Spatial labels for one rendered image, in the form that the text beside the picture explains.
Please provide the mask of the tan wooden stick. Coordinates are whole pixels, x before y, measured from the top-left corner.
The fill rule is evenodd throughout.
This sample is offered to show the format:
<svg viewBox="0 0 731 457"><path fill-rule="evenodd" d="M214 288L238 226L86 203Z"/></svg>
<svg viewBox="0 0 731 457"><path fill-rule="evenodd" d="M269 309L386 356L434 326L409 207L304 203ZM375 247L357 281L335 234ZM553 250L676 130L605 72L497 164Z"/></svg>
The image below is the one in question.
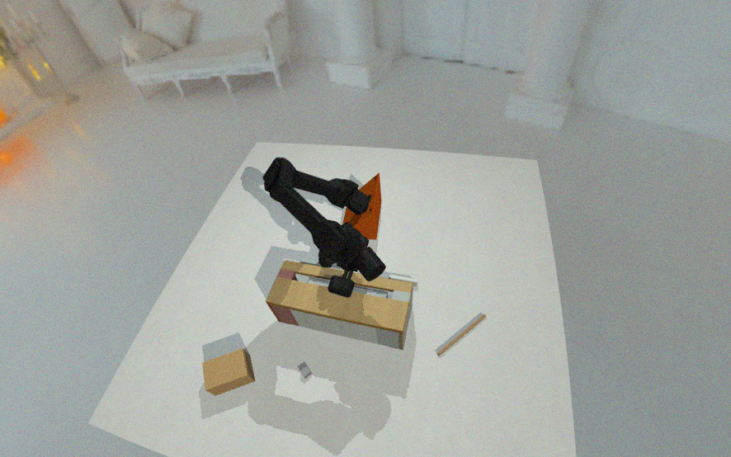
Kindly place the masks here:
<svg viewBox="0 0 731 457"><path fill-rule="evenodd" d="M486 317L486 314L477 319L474 323L472 323L469 327L467 327L456 339L454 339L451 343L449 343L446 347L443 347L441 350L437 352L437 355L441 355L444 351L446 351L449 347L451 347L454 343L456 343L459 339L462 338L467 332L469 332L473 327L475 327L482 319Z"/></svg>

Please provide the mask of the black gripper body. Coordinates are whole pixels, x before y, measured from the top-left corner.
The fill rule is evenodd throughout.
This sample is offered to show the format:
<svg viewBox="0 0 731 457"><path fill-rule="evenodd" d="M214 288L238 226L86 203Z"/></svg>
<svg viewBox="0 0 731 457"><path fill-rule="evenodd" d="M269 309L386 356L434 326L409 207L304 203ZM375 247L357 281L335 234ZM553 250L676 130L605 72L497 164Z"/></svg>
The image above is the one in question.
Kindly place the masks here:
<svg viewBox="0 0 731 457"><path fill-rule="evenodd" d="M364 237L364 236L363 236ZM364 244L368 246L369 239L367 237L364 237ZM353 263L349 263L347 267L341 266L337 264L337 266L341 267L344 270L344 273L342 277L340 276L332 276L330 283L328 285L328 291L334 294L339 294L341 296L350 297L351 292L354 288L354 282L351 280L353 271L357 272L358 269ZM349 272L349 275L347 277L347 274Z"/></svg>

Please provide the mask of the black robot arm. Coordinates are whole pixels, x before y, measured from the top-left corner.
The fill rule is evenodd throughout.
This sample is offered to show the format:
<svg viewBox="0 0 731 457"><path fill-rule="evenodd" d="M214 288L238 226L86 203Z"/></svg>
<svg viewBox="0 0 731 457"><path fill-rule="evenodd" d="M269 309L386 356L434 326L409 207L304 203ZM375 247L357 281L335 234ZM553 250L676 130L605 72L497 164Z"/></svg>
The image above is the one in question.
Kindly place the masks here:
<svg viewBox="0 0 731 457"><path fill-rule="evenodd" d="M265 191L280 202L312 235L319 249L318 264L323 268L337 263L347 267L353 263L367 281L379 277L386 265L364 244L363 235L350 223L340 225L325 219L295 188L326 196L335 206L356 215L367 211L372 195L358 190L355 182L333 178L325 180L299 172L287 158L275 158L263 176ZM343 255L340 258L340 255Z"/></svg>

